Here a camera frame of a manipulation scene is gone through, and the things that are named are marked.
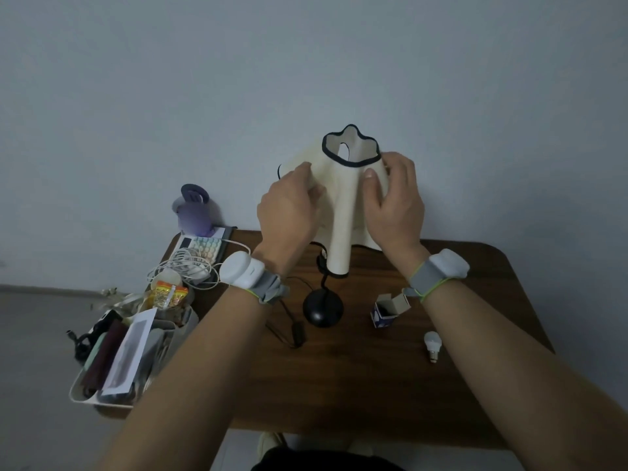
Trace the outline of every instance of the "black round lamp base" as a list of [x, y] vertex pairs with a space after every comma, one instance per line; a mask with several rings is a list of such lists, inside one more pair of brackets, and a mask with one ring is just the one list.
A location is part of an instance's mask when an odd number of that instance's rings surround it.
[[303, 315], [316, 327], [338, 324], [344, 309], [340, 296], [329, 289], [312, 291], [303, 301]]

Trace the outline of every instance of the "hand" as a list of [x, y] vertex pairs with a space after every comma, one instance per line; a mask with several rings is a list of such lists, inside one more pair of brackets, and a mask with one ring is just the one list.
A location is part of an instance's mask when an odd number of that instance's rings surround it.
[[311, 164], [304, 162], [271, 185], [257, 205], [262, 229], [253, 257], [279, 276], [287, 276], [318, 230], [318, 199], [325, 187], [308, 189]]
[[397, 152], [385, 152], [382, 158], [390, 170], [385, 198], [373, 169], [364, 172], [366, 228], [399, 272], [410, 278], [429, 257], [419, 239], [425, 206], [416, 186], [414, 162]]

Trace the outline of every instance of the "black pants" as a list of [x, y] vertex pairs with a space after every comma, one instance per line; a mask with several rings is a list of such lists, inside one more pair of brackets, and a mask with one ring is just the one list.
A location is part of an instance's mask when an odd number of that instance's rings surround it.
[[376, 456], [366, 457], [346, 451], [294, 451], [285, 446], [268, 450], [251, 471], [320, 471], [356, 469], [360, 471], [403, 471], [397, 465]]

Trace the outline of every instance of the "light bulb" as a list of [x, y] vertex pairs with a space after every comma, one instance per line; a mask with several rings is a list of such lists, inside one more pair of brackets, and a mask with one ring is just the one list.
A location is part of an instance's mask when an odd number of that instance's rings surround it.
[[425, 345], [428, 347], [429, 361], [435, 364], [438, 360], [438, 351], [440, 350], [440, 346], [443, 345], [443, 341], [440, 340], [438, 333], [434, 331], [425, 334], [423, 340], [425, 340]]

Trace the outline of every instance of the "snack package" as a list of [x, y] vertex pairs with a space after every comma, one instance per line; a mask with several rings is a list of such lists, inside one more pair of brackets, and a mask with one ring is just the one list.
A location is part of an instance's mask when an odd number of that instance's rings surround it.
[[157, 281], [157, 287], [154, 290], [153, 307], [168, 309], [178, 306], [187, 295], [188, 288]]

